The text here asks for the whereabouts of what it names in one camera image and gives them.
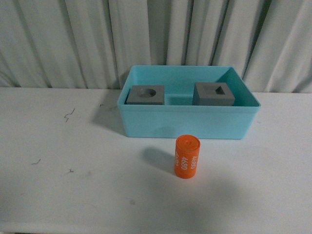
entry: light blue plastic bin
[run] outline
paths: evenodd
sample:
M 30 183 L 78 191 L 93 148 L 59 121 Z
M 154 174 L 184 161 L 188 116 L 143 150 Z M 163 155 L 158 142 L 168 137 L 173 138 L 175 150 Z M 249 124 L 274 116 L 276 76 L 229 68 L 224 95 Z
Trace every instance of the light blue plastic bin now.
M 192 106 L 195 82 L 225 82 L 233 106 Z M 126 105 L 132 85 L 164 85 L 165 105 Z M 128 137 L 242 139 L 260 103 L 232 67 L 133 66 L 117 101 Z

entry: white curtain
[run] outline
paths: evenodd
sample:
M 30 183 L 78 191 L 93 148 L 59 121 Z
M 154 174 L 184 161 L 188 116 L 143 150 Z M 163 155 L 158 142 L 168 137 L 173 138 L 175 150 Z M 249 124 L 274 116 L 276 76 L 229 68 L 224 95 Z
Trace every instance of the white curtain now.
M 0 86 L 122 88 L 132 65 L 233 66 L 312 93 L 312 0 L 1 0 Z

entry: table surface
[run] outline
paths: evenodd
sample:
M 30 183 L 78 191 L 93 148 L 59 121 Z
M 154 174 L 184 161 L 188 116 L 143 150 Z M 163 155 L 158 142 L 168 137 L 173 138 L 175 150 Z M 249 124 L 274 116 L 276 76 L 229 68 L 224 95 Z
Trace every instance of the table surface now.
M 311 233 L 312 94 L 255 93 L 242 140 L 125 136 L 119 90 L 0 88 L 0 231 Z

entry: gray block with square hole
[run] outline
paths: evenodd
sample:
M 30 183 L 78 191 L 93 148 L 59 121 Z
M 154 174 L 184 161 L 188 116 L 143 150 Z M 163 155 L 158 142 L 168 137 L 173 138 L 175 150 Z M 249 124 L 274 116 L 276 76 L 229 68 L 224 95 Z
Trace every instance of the gray block with square hole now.
M 164 105 L 164 85 L 133 85 L 126 104 L 135 105 Z
M 193 105 L 232 106 L 235 97 L 226 83 L 196 82 Z

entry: orange cylinder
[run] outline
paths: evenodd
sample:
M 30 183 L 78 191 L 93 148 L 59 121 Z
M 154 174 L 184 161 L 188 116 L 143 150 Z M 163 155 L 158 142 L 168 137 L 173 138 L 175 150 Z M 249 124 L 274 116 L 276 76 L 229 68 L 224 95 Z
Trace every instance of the orange cylinder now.
M 179 136 L 175 141 L 175 174 L 183 179 L 193 177 L 197 169 L 200 141 L 192 135 Z

